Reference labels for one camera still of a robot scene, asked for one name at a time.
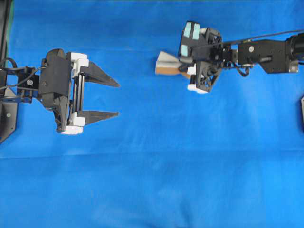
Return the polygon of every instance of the gripper jaw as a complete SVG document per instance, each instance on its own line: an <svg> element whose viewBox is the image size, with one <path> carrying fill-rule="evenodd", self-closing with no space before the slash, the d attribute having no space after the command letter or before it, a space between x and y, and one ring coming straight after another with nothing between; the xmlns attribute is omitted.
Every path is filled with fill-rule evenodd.
<svg viewBox="0 0 304 228"><path fill-rule="evenodd" d="M119 84L100 69L95 63L89 61L89 67L80 67L80 73L85 75L85 82L93 82L106 86L119 87Z"/></svg>
<svg viewBox="0 0 304 228"><path fill-rule="evenodd" d="M54 112L57 132L82 133L84 126L118 115L83 111L85 82L119 87L87 55L73 52L65 55L63 50L54 49L48 52L42 65L47 68L41 71L38 98L46 109Z"/></svg>

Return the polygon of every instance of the black metal frame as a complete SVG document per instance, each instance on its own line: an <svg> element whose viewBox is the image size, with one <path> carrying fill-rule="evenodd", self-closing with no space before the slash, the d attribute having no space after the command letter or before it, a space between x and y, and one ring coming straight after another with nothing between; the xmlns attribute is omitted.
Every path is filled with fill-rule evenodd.
<svg viewBox="0 0 304 228"><path fill-rule="evenodd" d="M6 57L8 44L6 41L10 9L13 0L0 0L0 59ZM0 70L0 87L5 86L7 72ZM11 89L0 91L0 96L14 98ZM0 144L7 139L15 130L17 125L18 103L10 103L0 100Z"/></svg>

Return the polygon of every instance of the black cable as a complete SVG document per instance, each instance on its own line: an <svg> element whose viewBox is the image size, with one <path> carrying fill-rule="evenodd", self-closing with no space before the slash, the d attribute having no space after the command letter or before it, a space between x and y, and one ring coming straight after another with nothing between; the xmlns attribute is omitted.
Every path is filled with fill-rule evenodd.
<svg viewBox="0 0 304 228"><path fill-rule="evenodd" d="M300 29L300 30L292 30L292 31L286 31L286 32L278 32L278 33L273 33L273 34L267 34L267 35L261 35L261 36L257 36L257 37L249 37L246 39L237 39L237 40L233 40L233 41L226 41L226 42L220 42L217 44L207 44L207 45L200 45L200 46L196 46L196 47L192 47L192 49L197 49L197 48L208 48L208 47L213 47L215 45L221 45L221 44L239 44L243 41L249 40L249 39L258 39L258 38L264 38L264 37L274 37L274 36L279 36L282 34L288 34L288 33L296 33L296 32L304 32L304 29Z"/></svg>
<svg viewBox="0 0 304 228"><path fill-rule="evenodd" d="M18 70L24 70L25 67L17 67L17 68L6 68L6 67L0 67L1 70L11 70L11 71L18 71Z"/></svg>
<svg viewBox="0 0 304 228"><path fill-rule="evenodd" d="M12 64L13 68L17 68L17 63L16 63L16 61L15 61L14 59L12 59L12 58L4 58L4 59L2 59L2 60L0 61L0 66L4 65L6 61L9 61L9 62Z"/></svg>
<svg viewBox="0 0 304 228"><path fill-rule="evenodd" d="M40 68L34 70L29 76L27 76L26 78L24 78L24 79L23 79L22 81L20 81L19 83L13 84L13 85L6 85L6 86L4 86L4 87L0 87L0 90L6 89L6 88L12 88L12 87L19 86L19 85L25 83L25 82L26 82L27 80L29 80L31 77L33 77L33 75L34 75L37 71L42 70L42 69L45 69L45 68L46 68L45 66L40 67Z"/></svg>
<svg viewBox="0 0 304 228"><path fill-rule="evenodd" d="M234 67L235 67L235 69L238 71L238 73L239 73L240 75L242 75L243 77L246 77L246 76L249 75L249 68L248 68L248 67L245 68L245 73L244 73L244 72L242 72L242 71L240 70L240 68L236 65L235 62L232 62L232 64L234 65Z"/></svg>

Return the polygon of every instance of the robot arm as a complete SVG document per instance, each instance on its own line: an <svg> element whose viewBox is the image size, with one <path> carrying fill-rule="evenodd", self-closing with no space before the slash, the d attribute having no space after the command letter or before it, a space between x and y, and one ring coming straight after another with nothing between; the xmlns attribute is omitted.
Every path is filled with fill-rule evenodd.
<svg viewBox="0 0 304 228"><path fill-rule="evenodd" d="M5 68L6 61L10 61L13 68ZM18 83L6 85L7 75L16 75ZM0 61L0 143L13 130L13 118L16 122L17 109L14 111L10 107L18 103L31 103L33 98L54 113L57 132L63 134L82 133L86 125L117 116L118 113L83 110L85 82L119 87L85 54L65 54L61 49L54 49L42 59L38 69L27 66L18 68L13 59L4 58ZM11 87L17 87L17 94Z"/></svg>
<svg viewBox="0 0 304 228"><path fill-rule="evenodd" d="M300 61L304 61L304 33L291 36L286 41L253 41L267 36L270 35L222 42L219 32L200 28L199 23L188 21L182 32L175 71L189 76L188 89L198 93L209 93L222 70L226 69L236 69L242 76L248 76L249 69L259 64L268 74L297 73ZM232 45L238 45L238 49L233 50ZM160 53L156 73L167 74L162 68L168 59L164 56Z"/></svg>

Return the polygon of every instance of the white block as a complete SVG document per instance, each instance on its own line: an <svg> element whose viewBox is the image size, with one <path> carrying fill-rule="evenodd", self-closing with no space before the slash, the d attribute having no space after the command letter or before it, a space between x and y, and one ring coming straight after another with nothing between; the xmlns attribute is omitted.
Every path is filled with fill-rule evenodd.
<svg viewBox="0 0 304 228"><path fill-rule="evenodd" d="M66 130L62 134L81 134L84 131L83 127L66 126Z"/></svg>
<svg viewBox="0 0 304 228"><path fill-rule="evenodd" d="M196 64L194 64L194 66L188 67L187 74L188 75L196 75Z"/></svg>

